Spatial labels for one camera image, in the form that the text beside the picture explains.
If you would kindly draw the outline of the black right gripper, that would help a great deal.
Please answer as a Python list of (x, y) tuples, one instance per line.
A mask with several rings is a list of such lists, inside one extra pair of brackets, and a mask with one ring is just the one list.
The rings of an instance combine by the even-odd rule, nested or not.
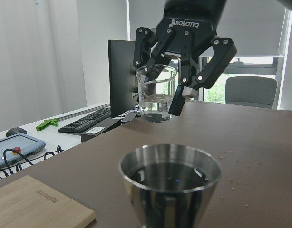
[[(152, 30), (136, 30), (133, 66), (143, 68), (146, 81), (156, 80), (162, 67), (179, 55), (179, 85), (169, 108), (171, 115), (180, 116), (185, 101), (194, 97), (199, 88), (211, 88), (237, 53), (230, 38), (220, 38), (217, 26), (225, 8), (224, 0), (168, 0), (163, 18)], [(210, 62), (198, 74), (192, 74), (195, 58), (209, 47), (214, 50)]]

